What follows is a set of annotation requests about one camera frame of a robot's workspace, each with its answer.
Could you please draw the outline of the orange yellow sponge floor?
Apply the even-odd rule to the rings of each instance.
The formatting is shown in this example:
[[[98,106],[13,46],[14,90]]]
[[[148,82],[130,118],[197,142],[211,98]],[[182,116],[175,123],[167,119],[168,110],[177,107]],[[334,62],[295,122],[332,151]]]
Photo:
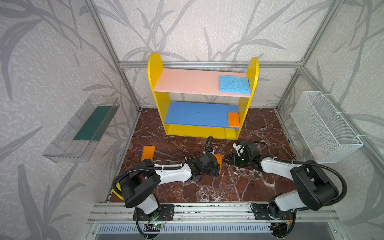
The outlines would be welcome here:
[[[219,164],[219,174],[221,173],[221,169],[222,169],[222,163],[223,163],[223,156],[221,155],[215,155],[216,157],[216,160],[217,160],[217,163]]]

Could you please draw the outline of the yellow orange sponge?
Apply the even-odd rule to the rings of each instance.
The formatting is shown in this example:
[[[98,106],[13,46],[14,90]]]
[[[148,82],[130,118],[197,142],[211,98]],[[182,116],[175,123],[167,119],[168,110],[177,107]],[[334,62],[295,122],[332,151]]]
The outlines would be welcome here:
[[[240,128],[240,118],[239,113],[228,112],[228,127],[229,128]]]

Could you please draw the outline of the blue sponge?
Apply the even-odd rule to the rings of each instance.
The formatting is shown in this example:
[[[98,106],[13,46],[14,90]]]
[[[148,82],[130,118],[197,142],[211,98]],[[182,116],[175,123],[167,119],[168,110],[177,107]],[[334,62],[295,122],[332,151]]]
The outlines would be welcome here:
[[[235,93],[235,77],[220,75],[220,91],[226,93]]]
[[[249,81],[247,78],[235,77],[235,93],[251,94]]]

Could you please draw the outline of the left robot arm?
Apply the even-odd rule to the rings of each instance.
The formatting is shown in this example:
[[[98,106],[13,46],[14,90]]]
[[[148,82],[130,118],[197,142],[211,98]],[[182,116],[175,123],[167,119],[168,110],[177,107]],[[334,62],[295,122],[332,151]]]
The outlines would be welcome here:
[[[198,181],[204,176],[218,177],[221,160],[214,154],[213,137],[206,141],[203,154],[185,158],[179,165],[158,165],[146,158],[130,170],[113,179],[112,192],[122,199],[125,207],[135,208],[135,219],[141,221],[139,213],[149,221],[158,219],[166,212],[153,191],[161,185],[173,182]]]

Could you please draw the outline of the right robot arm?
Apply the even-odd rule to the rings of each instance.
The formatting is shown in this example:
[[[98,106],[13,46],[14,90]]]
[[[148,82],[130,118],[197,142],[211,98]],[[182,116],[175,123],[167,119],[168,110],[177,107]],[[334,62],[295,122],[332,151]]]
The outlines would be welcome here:
[[[266,204],[251,204],[256,218],[281,220],[296,211],[318,211],[344,199],[348,186],[344,177],[336,170],[315,161],[288,161],[272,156],[271,152],[262,155],[258,146],[264,142],[240,142],[233,144],[235,151],[224,158],[228,165],[249,168],[259,172],[278,175],[291,180],[295,190],[280,194]]]

